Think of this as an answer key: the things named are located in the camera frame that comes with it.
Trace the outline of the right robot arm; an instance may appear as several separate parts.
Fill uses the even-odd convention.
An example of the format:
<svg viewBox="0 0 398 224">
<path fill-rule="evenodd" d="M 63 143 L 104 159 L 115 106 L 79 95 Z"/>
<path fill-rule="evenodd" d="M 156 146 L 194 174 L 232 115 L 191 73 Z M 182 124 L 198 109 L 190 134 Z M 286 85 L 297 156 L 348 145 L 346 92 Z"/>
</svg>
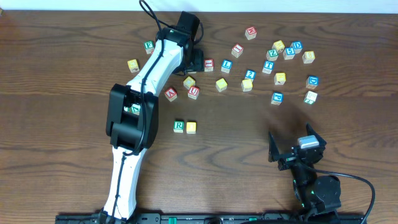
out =
<svg viewBox="0 0 398 224">
<path fill-rule="evenodd" d="M 341 207 L 340 180 L 334 175 L 317 175 L 314 164 L 323 158 L 326 141 L 306 125 L 307 135 L 297 139 L 290 152 L 281 154 L 269 134 L 269 162 L 277 162 L 280 171 L 290 170 L 294 193 L 303 209 L 299 220 L 318 223 L 340 223 L 337 209 Z"/>
</svg>

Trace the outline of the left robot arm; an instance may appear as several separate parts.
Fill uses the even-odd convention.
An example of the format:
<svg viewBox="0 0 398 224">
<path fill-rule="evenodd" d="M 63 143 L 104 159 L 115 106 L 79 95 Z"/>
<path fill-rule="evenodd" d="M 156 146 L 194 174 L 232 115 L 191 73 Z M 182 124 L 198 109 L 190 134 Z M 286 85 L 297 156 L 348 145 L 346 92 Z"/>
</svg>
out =
<svg viewBox="0 0 398 224">
<path fill-rule="evenodd" d="M 178 72 L 203 71 L 203 52 L 195 48 L 196 15 L 183 11 L 176 25 L 160 29 L 155 49 L 141 71 L 109 93 L 106 134 L 113 147 L 113 174 L 100 223 L 126 223 L 136 209 L 136 188 L 144 154 L 159 127 L 159 95 Z"/>
</svg>

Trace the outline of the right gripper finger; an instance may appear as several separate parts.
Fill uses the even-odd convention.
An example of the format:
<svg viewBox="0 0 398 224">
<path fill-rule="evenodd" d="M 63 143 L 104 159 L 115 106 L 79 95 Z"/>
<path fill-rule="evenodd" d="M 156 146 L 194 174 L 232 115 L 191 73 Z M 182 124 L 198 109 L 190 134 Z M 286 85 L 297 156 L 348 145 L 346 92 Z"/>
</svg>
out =
<svg viewBox="0 0 398 224">
<path fill-rule="evenodd" d="M 324 144 L 325 140 L 311 127 L 309 123 L 306 124 L 307 135 L 314 135 L 320 144 Z"/>
<path fill-rule="evenodd" d="M 268 161 L 269 162 L 275 162 L 279 160 L 279 150 L 278 147 L 274 141 L 274 137 L 271 134 L 271 132 L 269 132 L 269 153 L 268 153 Z"/>
</svg>

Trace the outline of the green R block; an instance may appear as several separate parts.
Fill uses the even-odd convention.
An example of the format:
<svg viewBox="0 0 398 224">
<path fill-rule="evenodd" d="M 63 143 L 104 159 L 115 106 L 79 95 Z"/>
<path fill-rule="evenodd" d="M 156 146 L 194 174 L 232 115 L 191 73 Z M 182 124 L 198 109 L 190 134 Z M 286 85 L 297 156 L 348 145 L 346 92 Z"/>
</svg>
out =
<svg viewBox="0 0 398 224">
<path fill-rule="evenodd" d="M 174 130 L 175 133 L 183 133 L 184 132 L 184 126 L 185 126 L 185 122 L 184 121 L 174 121 L 173 130 Z"/>
</svg>

